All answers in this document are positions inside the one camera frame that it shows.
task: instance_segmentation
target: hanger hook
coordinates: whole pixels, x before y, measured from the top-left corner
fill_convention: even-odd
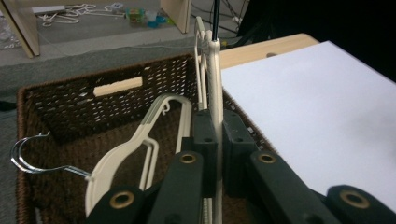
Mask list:
[[[46,134],[39,133],[38,135],[33,136],[33,137],[22,138],[17,143],[15,143],[15,145],[10,150],[10,158],[11,158],[12,163],[14,163],[14,165],[17,166],[20,170],[24,171],[25,173],[29,173],[29,174],[43,174],[46,172],[66,170],[66,171],[71,172],[76,175],[82,175],[84,177],[89,177],[91,175],[90,173],[83,171],[81,169],[78,169],[77,167],[74,167],[71,165],[65,165],[65,166],[49,168],[49,169],[42,169],[42,168],[37,168],[37,167],[29,164],[27,161],[25,161],[23,159],[23,156],[21,154],[21,152],[22,152],[21,149],[27,141],[30,141],[31,139],[35,139],[35,138],[48,137],[49,135],[50,135],[50,132],[48,132]]]

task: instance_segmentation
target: dark background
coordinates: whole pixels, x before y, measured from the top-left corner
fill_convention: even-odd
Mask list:
[[[299,33],[330,40],[396,81],[395,22],[396,7],[385,1],[250,0],[239,34],[261,25],[253,42]]]

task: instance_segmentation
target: woven basket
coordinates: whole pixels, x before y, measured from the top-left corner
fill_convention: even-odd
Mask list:
[[[93,89],[133,77],[142,77],[143,86],[95,97]],[[49,137],[28,142],[22,155],[40,168],[73,165],[91,172],[113,147],[128,141],[151,103],[160,94],[184,95],[197,107],[195,64],[190,54],[125,66],[54,82],[18,92],[18,137],[50,131]],[[224,92],[224,105],[242,115],[257,144],[269,148],[255,126]],[[161,180],[174,155],[180,106],[155,123],[150,136],[160,144],[154,183]],[[113,186],[137,185],[146,149],[139,148],[119,167]],[[84,223],[83,177],[66,171],[31,175],[18,171],[17,221],[45,224]],[[224,223],[248,223],[245,202],[224,198]]]

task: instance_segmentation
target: white paper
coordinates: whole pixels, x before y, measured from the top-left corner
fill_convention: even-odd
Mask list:
[[[396,211],[395,83],[331,42],[221,73],[309,188],[351,185]]]

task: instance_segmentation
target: basket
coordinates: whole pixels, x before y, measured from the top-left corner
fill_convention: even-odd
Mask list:
[[[142,77],[143,85],[96,97],[95,87]],[[21,88],[18,92],[18,137],[50,132],[49,137],[26,143],[23,157],[41,168],[73,165],[91,172],[113,147],[128,141],[151,103],[162,93],[172,92],[190,99],[197,110],[196,75],[193,56],[179,55],[106,70],[68,79]],[[224,92],[224,105],[240,115],[243,111]],[[161,146],[154,183],[166,173],[174,155],[180,106],[155,123],[150,136]],[[260,147],[268,145],[245,116]],[[119,167],[113,186],[136,185],[143,165],[145,149],[138,149]],[[84,223],[87,182],[66,171],[32,175],[18,171],[18,223]],[[224,198],[224,223],[248,223],[245,202]]]

